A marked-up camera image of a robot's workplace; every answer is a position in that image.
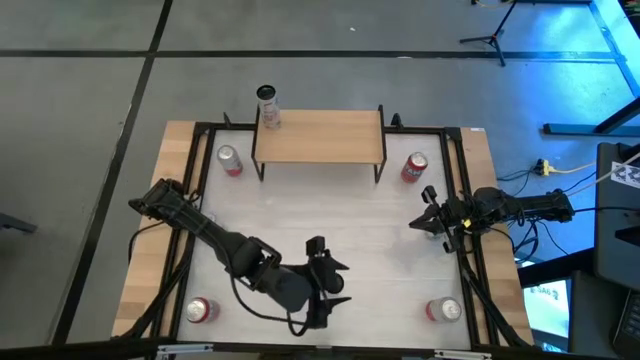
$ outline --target silver can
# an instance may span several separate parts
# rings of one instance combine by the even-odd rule
[[[462,308],[456,299],[446,296],[429,301],[426,312],[427,318],[433,322],[456,322],[462,315]]]
[[[211,321],[218,316],[220,307],[214,301],[203,297],[195,297],[187,304],[187,320],[193,324]]]
[[[218,149],[218,161],[229,176],[238,176],[242,173],[240,155],[231,145],[223,145]]]
[[[262,85],[256,91],[258,95],[258,105],[260,106],[260,116],[264,126],[269,129],[280,128],[280,107],[276,89],[271,85]]]

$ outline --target yellow cable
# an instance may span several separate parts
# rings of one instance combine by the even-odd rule
[[[507,2],[503,2],[502,4],[499,5],[487,5],[483,2],[481,2],[480,0],[475,0],[476,5],[483,7],[485,9],[499,9],[501,7],[505,7],[507,5],[511,5],[511,3],[513,2],[513,0],[507,1]]]
[[[554,168],[553,166],[549,166],[549,172],[554,172],[554,173],[558,173],[558,174],[571,174],[571,173],[576,172],[576,171],[584,170],[584,169],[586,169],[588,167],[591,167],[591,166],[593,166],[595,164],[596,164],[596,162],[594,161],[594,162],[588,163],[587,165],[583,165],[583,166],[580,166],[580,167],[577,167],[577,168],[571,169],[571,170],[558,170],[558,169]]]

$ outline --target wooden shelf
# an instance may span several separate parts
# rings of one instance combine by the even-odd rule
[[[384,162],[381,111],[281,110],[281,127],[258,121],[258,163]]]

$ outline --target white table surface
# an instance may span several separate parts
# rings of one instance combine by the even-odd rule
[[[240,153],[244,172],[226,175],[212,157],[202,212],[230,231],[255,236],[282,254],[283,264],[306,262],[305,241],[326,238],[333,257],[350,267],[341,272],[344,290],[353,299],[334,308],[329,327],[302,337],[285,323],[246,312],[231,291],[229,277],[213,250],[196,241],[185,303],[195,296],[215,300],[219,317],[191,324],[181,316],[179,340],[252,344],[294,344],[386,348],[469,349],[466,313],[455,323],[427,320],[429,300],[453,296],[462,305],[457,259],[446,254],[442,238],[433,239],[408,223],[422,214],[420,192],[433,185],[438,201],[447,198],[439,138],[435,135],[387,135],[387,164],[378,184],[371,165],[267,164],[264,182],[251,162],[250,131],[217,131],[222,145]],[[427,155],[429,166],[419,181],[406,184],[400,170],[414,151]],[[238,283],[243,300],[273,316],[285,311],[265,294]],[[293,315],[304,321],[305,308]]]

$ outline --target wooden table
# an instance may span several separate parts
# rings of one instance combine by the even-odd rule
[[[182,179],[184,177],[195,124],[195,122],[186,121],[167,123],[151,184],[160,178]],[[472,189],[497,186],[484,129],[461,128],[461,133]],[[458,190],[462,188],[462,182],[457,170],[456,151],[452,141],[449,141],[448,145],[454,183],[456,190]],[[205,141],[200,141],[197,146],[196,166],[191,177],[193,186],[199,178]],[[147,226],[151,222],[143,218],[140,227]],[[497,228],[507,231],[504,225],[498,225]],[[170,234],[169,227],[159,226],[138,237],[114,322],[113,335],[119,335],[128,330],[156,295],[165,264]],[[533,343],[509,239],[498,232],[489,232],[482,236],[482,244],[491,296],[494,302],[518,334],[527,342]],[[488,343],[484,311],[475,295],[474,300],[480,342]],[[167,301],[164,321],[160,329],[161,335],[169,333],[174,301],[174,297]]]

